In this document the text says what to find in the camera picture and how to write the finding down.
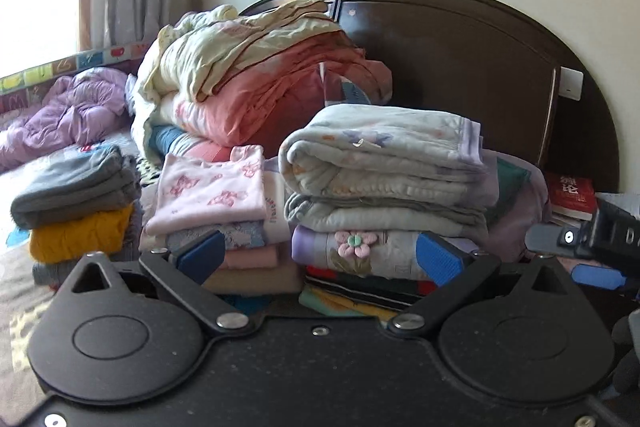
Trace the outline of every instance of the wall switch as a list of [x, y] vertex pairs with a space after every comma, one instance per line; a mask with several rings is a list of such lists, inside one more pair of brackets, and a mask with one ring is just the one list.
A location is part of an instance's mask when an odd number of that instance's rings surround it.
[[570, 68], [560, 68], [558, 95], [572, 100], [580, 100], [583, 78], [584, 73], [581, 71], [571, 70]]

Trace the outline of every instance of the purple comforter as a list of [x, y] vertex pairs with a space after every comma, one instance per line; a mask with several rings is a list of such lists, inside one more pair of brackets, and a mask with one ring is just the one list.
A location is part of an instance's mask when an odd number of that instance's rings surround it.
[[125, 73], [110, 68], [61, 76], [36, 113], [30, 107], [0, 132], [0, 172], [71, 144], [90, 144], [119, 129], [124, 123], [126, 81]]

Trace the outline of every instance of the screw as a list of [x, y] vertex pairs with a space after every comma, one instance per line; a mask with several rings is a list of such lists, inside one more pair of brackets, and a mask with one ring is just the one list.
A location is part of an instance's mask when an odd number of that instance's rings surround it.
[[392, 324], [399, 330], [419, 330], [424, 326], [424, 318], [415, 313], [402, 313], [393, 318]]
[[240, 330], [249, 323], [249, 317], [242, 313], [223, 313], [216, 320], [216, 324], [225, 330]]
[[44, 419], [45, 427], [66, 427], [66, 420], [59, 414], [48, 414]]
[[327, 328], [326, 326], [316, 326], [311, 330], [311, 334], [315, 335], [316, 337], [324, 337], [329, 334], [329, 331], [329, 328]]
[[593, 416], [582, 416], [578, 418], [575, 427], [596, 427], [596, 419]]

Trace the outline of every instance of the beige folded garment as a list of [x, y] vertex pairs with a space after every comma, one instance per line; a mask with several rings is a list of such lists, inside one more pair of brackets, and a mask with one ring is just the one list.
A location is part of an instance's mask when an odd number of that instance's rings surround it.
[[291, 259], [290, 244], [278, 245], [277, 268], [217, 270], [202, 287], [218, 295], [276, 295], [299, 293], [303, 278], [300, 267]]

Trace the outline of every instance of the stack of folded clothes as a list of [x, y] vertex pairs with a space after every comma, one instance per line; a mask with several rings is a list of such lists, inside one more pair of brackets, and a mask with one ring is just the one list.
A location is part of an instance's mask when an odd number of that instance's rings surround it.
[[228, 162], [167, 153], [159, 182], [145, 194], [154, 201], [146, 208], [143, 248], [177, 251], [217, 230], [225, 236], [225, 260], [206, 289], [247, 296], [300, 291], [282, 217], [284, 181], [264, 163], [256, 145], [233, 148]]
[[50, 165], [11, 206], [15, 223], [31, 230], [36, 284], [59, 286], [78, 259], [92, 251], [135, 260], [142, 226], [139, 198], [135, 159], [117, 146]]
[[[480, 125], [466, 118], [371, 105], [324, 108], [292, 133], [279, 155], [293, 191], [285, 215], [298, 225], [292, 257], [331, 271], [308, 272], [300, 302], [387, 320], [426, 291], [420, 258], [432, 247], [422, 232], [478, 249], [484, 211], [498, 200], [496, 156], [481, 142]], [[352, 277], [327, 276], [336, 272]], [[414, 283], [391, 290], [389, 279]]]

